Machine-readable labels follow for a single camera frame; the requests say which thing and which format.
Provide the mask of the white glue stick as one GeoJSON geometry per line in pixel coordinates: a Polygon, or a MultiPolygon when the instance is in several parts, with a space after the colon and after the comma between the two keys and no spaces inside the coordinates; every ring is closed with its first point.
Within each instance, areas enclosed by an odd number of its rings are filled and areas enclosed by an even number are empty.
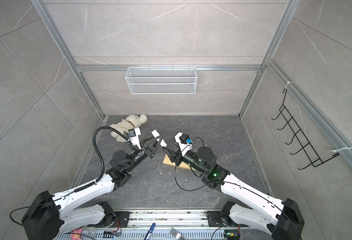
{"type": "Polygon", "coordinates": [[[167,143],[161,137],[161,135],[159,134],[159,132],[157,130],[153,130],[152,135],[156,139],[156,141],[160,144],[161,147],[167,147],[167,143]]]}

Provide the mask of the yellow envelope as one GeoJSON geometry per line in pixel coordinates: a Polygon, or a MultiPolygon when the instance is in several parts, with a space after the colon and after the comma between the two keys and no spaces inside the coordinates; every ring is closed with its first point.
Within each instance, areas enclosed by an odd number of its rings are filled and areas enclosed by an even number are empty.
{"type": "MultiPolygon", "coordinates": [[[[168,155],[165,155],[165,158],[164,158],[164,161],[163,161],[163,164],[165,165],[169,165],[169,166],[172,166],[172,167],[175,167],[176,164],[175,163],[172,163],[170,158],[168,157],[168,155]]],[[[186,169],[186,170],[189,170],[190,167],[188,164],[182,162],[179,166],[177,166],[178,168],[180,169],[186,169]]]]}

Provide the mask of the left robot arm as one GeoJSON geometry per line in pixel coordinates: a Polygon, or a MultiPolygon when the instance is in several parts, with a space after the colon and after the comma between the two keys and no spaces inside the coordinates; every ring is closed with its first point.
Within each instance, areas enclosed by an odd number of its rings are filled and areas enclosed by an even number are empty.
{"type": "Polygon", "coordinates": [[[108,171],[98,149],[96,136],[101,130],[117,132],[108,126],[98,128],[93,135],[93,146],[101,160],[102,172],[94,180],[78,187],[50,194],[49,191],[38,194],[31,204],[26,207],[26,213],[19,225],[25,230],[29,240],[52,240],[58,234],[69,233],[85,226],[109,227],[117,223],[116,215],[107,202],[100,202],[91,207],[82,205],[107,193],[113,192],[127,183],[131,178],[130,172],[145,159],[153,158],[158,149],[167,144],[161,135],[152,131],[152,136],[140,141],[140,129],[131,129],[119,134],[128,141],[131,154],[117,151],[113,154],[112,162],[118,164],[108,171]]]}

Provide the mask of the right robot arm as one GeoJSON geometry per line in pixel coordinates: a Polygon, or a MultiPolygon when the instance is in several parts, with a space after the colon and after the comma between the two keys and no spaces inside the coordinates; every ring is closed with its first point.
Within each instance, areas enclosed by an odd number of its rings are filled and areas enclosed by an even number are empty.
{"type": "Polygon", "coordinates": [[[221,211],[227,224],[246,225],[258,229],[274,240],[300,240],[305,221],[298,204],[288,198],[285,201],[264,194],[245,184],[230,171],[217,164],[217,157],[209,147],[201,147],[196,153],[189,149],[176,151],[164,148],[177,166],[186,163],[202,174],[202,181],[210,189],[231,196],[249,206],[229,203],[221,211]]]}

